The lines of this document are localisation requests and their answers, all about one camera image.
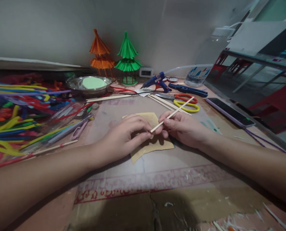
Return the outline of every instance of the hand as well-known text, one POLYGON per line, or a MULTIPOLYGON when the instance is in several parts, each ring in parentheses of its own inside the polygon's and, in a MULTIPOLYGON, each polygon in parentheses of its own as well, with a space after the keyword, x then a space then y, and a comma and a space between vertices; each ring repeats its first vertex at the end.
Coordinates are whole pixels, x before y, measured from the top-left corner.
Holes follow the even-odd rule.
POLYGON ((183 144, 199 149, 214 133, 183 112, 177 112, 170 119, 166 119, 172 113, 173 111, 167 111, 160 116, 159 123, 164 123, 155 130, 155 134, 161 133, 164 138, 171 135, 183 144))
POLYGON ((107 165, 131 153, 151 138, 152 135, 148 132, 151 129, 148 121, 141 116, 129 115, 123 118, 95 144, 96 150, 94 151, 98 153, 93 158, 100 161, 97 167, 107 165))

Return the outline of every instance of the bottle label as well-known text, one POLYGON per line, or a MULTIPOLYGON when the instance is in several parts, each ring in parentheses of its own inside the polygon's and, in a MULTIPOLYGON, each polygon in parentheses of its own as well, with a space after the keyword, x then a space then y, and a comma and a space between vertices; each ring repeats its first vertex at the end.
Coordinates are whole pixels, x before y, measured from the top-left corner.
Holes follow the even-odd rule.
POLYGON ((212 65, 210 67, 195 67, 189 71, 186 80, 197 84, 202 83, 207 78, 211 69, 212 65))

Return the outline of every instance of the table leg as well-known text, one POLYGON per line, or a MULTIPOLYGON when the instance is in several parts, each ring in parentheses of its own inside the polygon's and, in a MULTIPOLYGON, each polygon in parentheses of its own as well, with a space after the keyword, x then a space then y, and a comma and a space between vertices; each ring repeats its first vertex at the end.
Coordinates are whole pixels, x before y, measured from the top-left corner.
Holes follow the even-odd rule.
POLYGON ((235 90, 233 90, 233 93, 237 92, 240 88, 242 88, 243 85, 245 85, 247 82, 249 82, 255 75, 257 75, 261 70, 263 70, 265 65, 262 65, 260 68, 258 68, 252 75, 250 75, 245 81, 243 81, 242 84, 240 84, 235 90))
POLYGON ((243 71, 241 73, 239 73, 237 76, 235 76, 235 78, 239 77, 242 75, 243 72, 245 72, 252 64, 249 64, 245 69, 243 69, 243 71))
POLYGON ((279 78, 280 76, 282 76, 283 74, 285 73, 285 71, 282 71, 280 74, 276 75, 275 77, 273 77, 269 82, 265 83, 263 86, 261 86, 260 88, 257 89, 258 90, 261 90, 265 87, 267 87, 270 83, 272 83, 273 81, 275 81, 277 78, 279 78))

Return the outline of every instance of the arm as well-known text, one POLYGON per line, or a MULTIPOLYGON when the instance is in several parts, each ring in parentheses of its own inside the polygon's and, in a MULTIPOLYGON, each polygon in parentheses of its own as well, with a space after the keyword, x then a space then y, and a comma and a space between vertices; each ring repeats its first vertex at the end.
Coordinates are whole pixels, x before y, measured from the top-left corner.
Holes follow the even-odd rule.
POLYGON ((162 114, 164 126, 155 133, 169 134, 182 143, 198 148, 215 160, 253 179, 286 202, 286 154, 219 135, 184 113, 162 114))
POLYGON ((0 168, 0 230, 54 191, 132 152, 151 137, 141 133, 131 139, 141 129, 151 127, 144 118, 130 115, 95 144, 0 168))

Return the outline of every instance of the hot glue gun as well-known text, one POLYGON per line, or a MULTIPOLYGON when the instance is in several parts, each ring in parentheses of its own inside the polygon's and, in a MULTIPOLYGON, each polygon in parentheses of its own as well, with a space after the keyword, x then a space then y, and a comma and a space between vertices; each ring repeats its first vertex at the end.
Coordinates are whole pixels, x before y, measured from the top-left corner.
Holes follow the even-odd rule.
POLYGON ((160 72, 160 74, 158 76, 153 76, 152 78, 150 78, 148 81, 146 81, 146 83, 143 84, 142 88, 147 88, 150 87, 151 85, 156 85, 156 90, 158 88, 163 88, 164 93, 168 93, 169 91, 171 91, 172 89, 170 89, 164 82, 163 79, 165 78, 164 76, 164 72, 160 72))

